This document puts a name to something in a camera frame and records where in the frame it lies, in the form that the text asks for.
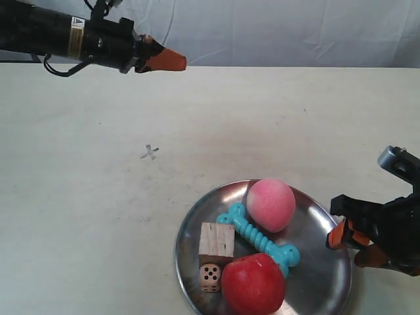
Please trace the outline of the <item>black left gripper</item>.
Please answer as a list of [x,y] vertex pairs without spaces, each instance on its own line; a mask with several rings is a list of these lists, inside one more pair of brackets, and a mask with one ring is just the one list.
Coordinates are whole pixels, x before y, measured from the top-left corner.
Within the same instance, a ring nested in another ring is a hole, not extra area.
[[140,35],[137,41],[140,56],[135,56],[134,22],[121,18],[89,20],[85,24],[81,60],[114,68],[126,74],[136,62],[136,72],[181,72],[186,69],[186,57],[165,48],[150,35]]

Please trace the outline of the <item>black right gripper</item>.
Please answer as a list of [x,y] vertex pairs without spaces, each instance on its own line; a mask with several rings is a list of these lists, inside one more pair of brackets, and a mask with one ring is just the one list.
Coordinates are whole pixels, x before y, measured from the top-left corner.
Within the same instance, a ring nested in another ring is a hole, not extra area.
[[343,220],[326,237],[328,249],[361,249],[354,263],[419,275],[419,185],[387,203],[354,199],[344,194],[331,200],[330,213]]

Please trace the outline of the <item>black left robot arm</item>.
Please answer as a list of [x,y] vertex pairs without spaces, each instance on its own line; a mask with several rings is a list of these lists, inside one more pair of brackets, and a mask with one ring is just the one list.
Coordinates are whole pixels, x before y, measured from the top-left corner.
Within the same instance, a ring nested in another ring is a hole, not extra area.
[[1,49],[43,56],[44,68],[58,77],[70,77],[91,64],[122,74],[186,69],[185,56],[148,34],[137,34],[133,20],[107,19],[120,1],[85,4],[91,11],[89,19],[23,1],[2,1]]

